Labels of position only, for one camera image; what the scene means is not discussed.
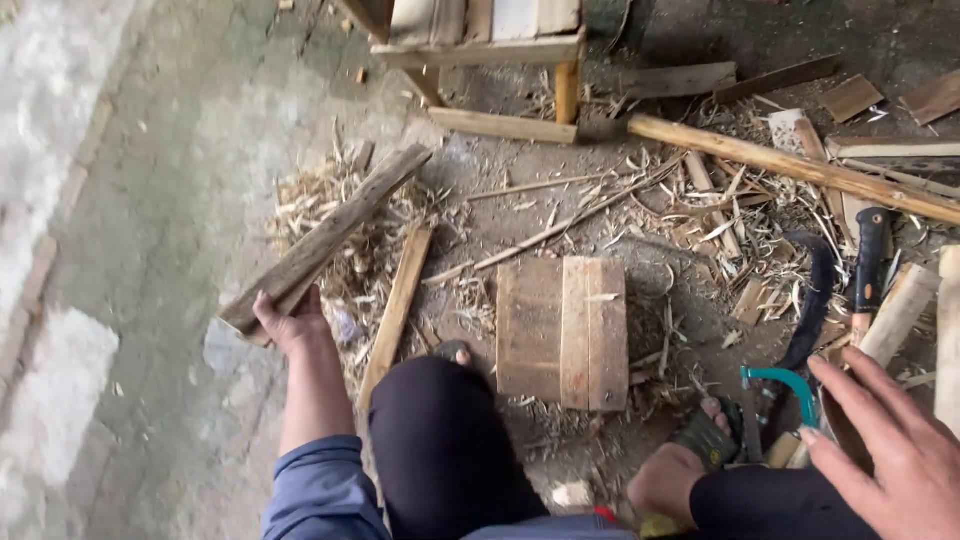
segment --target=black machete handle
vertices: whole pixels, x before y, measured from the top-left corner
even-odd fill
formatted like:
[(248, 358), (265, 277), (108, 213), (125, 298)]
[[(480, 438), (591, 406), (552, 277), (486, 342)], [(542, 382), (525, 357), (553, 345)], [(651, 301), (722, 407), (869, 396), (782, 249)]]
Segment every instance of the black machete handle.
[(853, 293), (853, 310), (856, 313), (876, 313), (880, 308), (880, 259), (889, 218), (887, 210), (879, 208), (863, 209), (856, 215), (856, 222), (860, 225), (856, 290)]

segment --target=hand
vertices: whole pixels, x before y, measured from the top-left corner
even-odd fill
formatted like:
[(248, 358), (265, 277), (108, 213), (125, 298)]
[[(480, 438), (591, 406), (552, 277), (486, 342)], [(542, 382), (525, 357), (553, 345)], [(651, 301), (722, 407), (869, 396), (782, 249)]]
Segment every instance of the hand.
[(874, 477), (819, 431), (804, 428), (813, 464), (885, 540), (960, 538), (960, 441), (872, 358), (854, 348), (843, 358), (862, 386), (817, 356), (810, 371), (860, 433)]
[(279, 314), (273, 303), (270, 295), (261, 290), (253, 303), (253, 314), (284, 354), (309, 356), (328, 353), (330, 348), (336, 353), (330, 325), (324, 318), (320, 288), (315, 283), (292, 315)]

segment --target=concrete floor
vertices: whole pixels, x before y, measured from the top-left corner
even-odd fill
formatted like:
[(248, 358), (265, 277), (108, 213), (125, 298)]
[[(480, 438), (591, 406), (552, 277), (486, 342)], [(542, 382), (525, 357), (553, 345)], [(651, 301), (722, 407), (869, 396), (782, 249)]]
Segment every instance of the concrete floor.
[[(256, 534), (271, 492), (283, 363), (242, 344), (213, 313), (272, 262), (263, 221), (273, 211), (273, 178), (325, 154), (335, 121), (347, 141), (376, 141), (378, 157), (413, 141), (445, 142), (422, 179), (456, 186), (455, 197), (495, 184), (504, 170), (527, 179), (545, 163), (552, 172), (565, 162), (564, 171), (576, 174), (638, 148), (622, 135), (622, 119), (590, 111), (584, 128), (594, 143), (577, 148), (445, 138), (403, 94), (398, 74), (370, 58), (366, 38), (340, 29), (342, 16), (329, 3), (302, 1), (277, 15), (269, 0), (33, 0), (0, 27), (0, 79), (12, 81), (0, 87), (0, 155), (9, 157), (0, 160), (7, 209), (0, 324), (38, 236), (60, 242), (25, 373), (0, 416), (0, 538)], [(618, 90), (621, 70), (647, 65), (736, 60), (742, 79), (843, 52), (842, 73), (822, 85), (863, 72), (895, 98), (955, 69), (960, 52), (951, 39), (960, 11), (949, 0), (639, 0), (627, 50), (607, 63), (599, 51), (622, 2), (588, 0), (587, 8), (585, 80), (609, 90)], [(361, 66), (370, 71), (365, 87), (354, 82)], [(457, 101), (476, 110), (509, 109), (514, 104), (490, 97), (507, 92), (490, 88), (531, 86), (536, 76), (534, 69), (445, 75)], [(821, 135), (931, 135), (893, 99), (883, 122), (835, 127), (816, 109), (818, 85), (768, 97), (807, 107)], [(685, 102), (660, 105), (665, 114), (685, 109)], [(956, 116), (936, 123), (940, 135), (960, 135)], [(74, 205), (71, 193), (84, 178)], [(515, 203), (478, 205), (470, 245), (447, 250), (438, 242), (424, 273), (539, 230), (545, 205), (511, 216)], [(584, 234), (600, 244), (602, 231), (595, 224)], [(937, 236), (931, 249), (943, 241)], [(628, 259), (632, 287), (641, 291), (662, 290), (662, 264), (676, 259), (625, 243), (611, 253)], [(685, 277), (674, 306), (699, 314), (684, 327), (699, 345), (691, 360), (721, 377), (744, 356), (779, 352), (769, 342), (783, 327), (769, 325), (721, 353), (727, 308)], [(416, 309), (440, 321), (446, 301), (430, 293)], [(508, 418), (517, 444), (543, 436), (524, 430), (526, 416), (508, 411)], [(666, 428), (620, 424), (605, 440), (631, 451), (604, 467), (622, 479)], [(537, 487), (588, 474), (590, 444), (572, 442), (559, 465), (532, 465)]]

